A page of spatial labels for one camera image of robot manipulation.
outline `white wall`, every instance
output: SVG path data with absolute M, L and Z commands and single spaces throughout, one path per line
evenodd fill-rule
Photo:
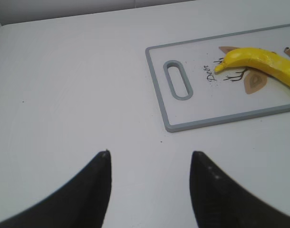
M 0 0 L 2 25 L 186 0 Z

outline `deer illustration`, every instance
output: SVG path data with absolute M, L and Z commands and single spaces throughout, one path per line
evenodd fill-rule
M 225 54 L 237 48 L 238 47 L 227 47 L 227 46 L 219 47 L 219 49 Z M 289 47 L 285 48 L 284 53 L 286 53 L 290 57 L 290 48 Z M 214 61 L 214 62 L 221 63 L 222 59 L 223 58 L 220 58 L 219 61 Z M 268 76 L 269 76 L 268 74 L 254 68 L 249 68 L 249 67 L 246 67 L 241 72 L 235 72 L 236 74 L 239 74 L 237 76 L 227 76 L 226 79 L 224 79 L 224 81 L 226 80 L 231 80 L 232 82 L 240 81 L 242 80 L 244 74 L 247 71 L 249 73 L 244 78 L 244 88 L 245 88 L 246 94 L 255 93 L 258 90 L 262 89 L 267 84 Z

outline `yellow banana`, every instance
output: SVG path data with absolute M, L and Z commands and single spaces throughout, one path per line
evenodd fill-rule
M 218 73 L 228 67 L 253 67 L 261 70 L 290 87 L 290 61 L 263 49 L 238 48 L 226 54 L 223 62 L 215 68 Z

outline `cutting board handle hole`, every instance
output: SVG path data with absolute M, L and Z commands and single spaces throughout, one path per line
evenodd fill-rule
M 182 63 L 177 60 L 170 60 L 164 64 L 163 68 L 173 97 L 178 100 L 191 98 L 193 89 Z

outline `white table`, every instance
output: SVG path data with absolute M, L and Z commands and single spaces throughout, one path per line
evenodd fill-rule
M 0 221 L 112 153 L 103 227 L 196 227 L 194 150 L 290 215 L 290 113 L 168 133 L 149 46 L 290 23 L 290 0 L 198 0 L 0 28 Z

